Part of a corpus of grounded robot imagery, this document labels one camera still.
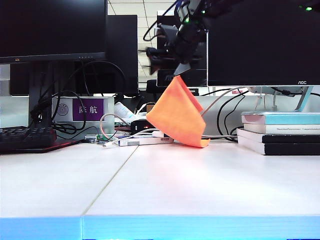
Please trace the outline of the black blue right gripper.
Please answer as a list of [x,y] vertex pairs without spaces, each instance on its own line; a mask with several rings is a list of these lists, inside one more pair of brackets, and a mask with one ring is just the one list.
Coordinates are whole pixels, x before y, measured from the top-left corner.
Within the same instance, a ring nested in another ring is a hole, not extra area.
[[146,55],[151,75],[160,70],[172,70],[176,77],[190,69],[206,68],[207,39],[203,38],[190,44],[180,42],[176,45],[163,42],[159,48],[148,47]]

